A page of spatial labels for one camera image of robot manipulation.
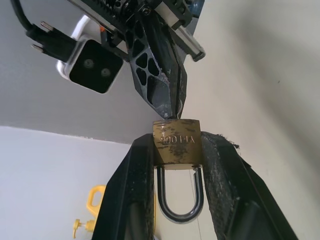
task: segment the scratched metal surface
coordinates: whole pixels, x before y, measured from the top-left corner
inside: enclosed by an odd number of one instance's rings
[[[153,123],[157,148],[155,165],[166,169],[191,169],[202,164],[200,122],[192,119],[170,119]]]

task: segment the black cable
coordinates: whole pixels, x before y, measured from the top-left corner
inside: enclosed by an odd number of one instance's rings
[[[41,25],[48,31],[41,29],[35,24],[31,24],[21,7],[20,0],[10,0],[15,15],[26,30],[26,35],[42,46],[33,45],[42,53],[55,59],[67,62],[76,47],[77,41],[55,29],[49,24],[42,22]]]
[[[33,25],[29,22],[28,18],[26,17],[24,10],[21,7],[19,0],[11,0],[11,4],[14,10],[15,15],[18,17],[21,25],[25,28],[25,30],[29,31]]]

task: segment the brass padlock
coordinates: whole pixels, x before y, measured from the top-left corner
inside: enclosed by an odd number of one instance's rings
[[[193,119],[169,119],[153,123],[157,149],[154,166],[166,170],[192,169],[203,164],[200,122]]]
[[[157,168],[158,200],[162,213],[170,221],[184,224],[193,221],[204,205],[204,189],[200,166],[203,164],[200,123],[192,119],[169,119],[153,123],[153,140],[157,152],[154,166]],[[195,203],[186,214],[176,214],[166,200],[166,170],[194,169]]]

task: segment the white wall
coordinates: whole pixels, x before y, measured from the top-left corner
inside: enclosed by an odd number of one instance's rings
[[[88,193],[105,185],[130,145],[0,126],[1,239],[71,240],[92,219]],[[80,228],[77,239],[90,239]]]

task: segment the metal shackle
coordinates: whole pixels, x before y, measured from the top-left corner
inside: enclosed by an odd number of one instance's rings
[[[158,200],[159,206],[163,215],[173,223],[186,224],[197,218],[204,206],[204,188],[202,184],[201,168],[195,167],[193,175],[194,189],[195,189],[195,203],[191,211],[185,214],[176,214],[168,206],[166,198],[166,180],[165,168],[163,166],[157,167],[157,186],[158,186]]]

